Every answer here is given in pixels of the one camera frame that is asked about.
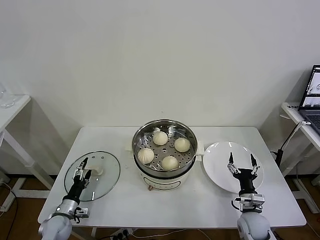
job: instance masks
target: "wooden floor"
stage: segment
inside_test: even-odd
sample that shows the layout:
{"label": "wooden floor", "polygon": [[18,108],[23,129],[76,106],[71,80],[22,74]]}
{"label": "wooden floor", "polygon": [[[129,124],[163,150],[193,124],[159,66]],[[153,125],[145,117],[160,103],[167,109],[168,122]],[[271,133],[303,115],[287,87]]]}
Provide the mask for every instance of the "wooden floor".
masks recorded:
{"label": "wooden floor", "polygon": [[[12,179],[9,185],[13,187],[17,179]],[[314,187],[310,184],[310,179],[303,178],[303,183],[312,195],[314,201],[320,207],[320,187]],[[287,183],[291,190],[297,190],[292,180],[287,180]],[[23,189],[33,190],[46,190],[37,179],[28,178]],[[4,201],[8,195],[8,190],[0,187],[0,203]],[[15,216],[16,207],[18,203],[18,210],[16,218],[13,223],[12,230],[8,236],[10,226]],[[45,203],[45,199],[30,199],[30,198],[18,198],[17,202],[14,202],[10,210],[0,217],[0,240],[40,240],[38,235],[39,223],[37,222],[38,215]],[[314,230],[320,235],[320,214],[312,214],[306,203],[303,200],[298,200],[298,204],[302,209],[304,216],[308,223],[314,228]],[[91,228],[84,228],[88,233],[91,232]],[[96,238],[102,238],[115,232],[116,229],[112,228],[98,228],[96,232]],[[166,234],[172,230],[168,229],[138,229],[134,234],[138,237]],[[236,229],[211,229],[203,230],[212,240],[239,240],[238,231]],[[284,240],[316,240],[318,237],[314,234],[311,228],[306,225],[303,227],[291,227],[291,228],[278,228],[276,229],[278,235]],[[77,238],[71,236],[69,240],[76,240]],[[133,236],[129,237],[130,240],[137,239]],[[167,236],[157,236],[143,238],[146,240],[206,240],[207,238],[198,230],[190,229],[177,233],[173,233]]]}

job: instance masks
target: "glass lid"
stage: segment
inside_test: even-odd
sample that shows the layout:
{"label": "glass lid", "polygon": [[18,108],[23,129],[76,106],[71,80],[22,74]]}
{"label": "glass lid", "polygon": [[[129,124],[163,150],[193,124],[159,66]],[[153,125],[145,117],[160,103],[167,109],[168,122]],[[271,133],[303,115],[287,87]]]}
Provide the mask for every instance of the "glass lid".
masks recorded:
{"label": "glass lid", "polygon": [[64,188],[67,192],[74,184],[75,170],[85,158],[88,158],[85,169],[91,170],[91,177],[81,193],[80,201],[88,202],[99,199],[111,191],[119,179],[120,164],[115,156],[104,151],[83,155],[71,165],[64,177]]}

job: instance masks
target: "laptop screen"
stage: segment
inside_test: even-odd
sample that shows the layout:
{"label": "laptop screen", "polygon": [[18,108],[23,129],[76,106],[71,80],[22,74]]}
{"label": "laptop screen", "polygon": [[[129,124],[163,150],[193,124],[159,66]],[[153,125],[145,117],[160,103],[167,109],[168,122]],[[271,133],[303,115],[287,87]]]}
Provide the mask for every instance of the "laptop screen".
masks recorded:
{"label": "laptop screen", "polygon": [[300,107],[320,108],[320,65],[313,66]]}

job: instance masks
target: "laptop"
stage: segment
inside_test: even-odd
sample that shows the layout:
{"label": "laptop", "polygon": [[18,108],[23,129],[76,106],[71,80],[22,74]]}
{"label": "laptop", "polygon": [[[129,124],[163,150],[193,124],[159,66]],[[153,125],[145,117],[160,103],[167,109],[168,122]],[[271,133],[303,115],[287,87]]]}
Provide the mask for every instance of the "laptop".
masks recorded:
{"label": "laptop", "polygon": [[320,65],[312,68],[298,111],[320,135]]}

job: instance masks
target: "white plate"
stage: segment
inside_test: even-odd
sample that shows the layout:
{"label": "white plate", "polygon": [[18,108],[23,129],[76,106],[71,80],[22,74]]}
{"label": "white plate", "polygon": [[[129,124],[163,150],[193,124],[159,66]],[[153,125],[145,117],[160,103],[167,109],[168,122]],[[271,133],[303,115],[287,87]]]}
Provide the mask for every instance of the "white plate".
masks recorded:
{"label": "white plate", "polygon": [[248,148],[231,141],[216,142],[205,150],[203,166],[209,178],[220,188],[231,193],[239,193],[240,183],[227,168],[230,152],[232,152],[234,165],[238,169],[252,169],[250,154],[254,156],[257,165],[260,166],[257,171],[258,177],[253,180],[255,189],[258,189],[264,180],[261,162]]}

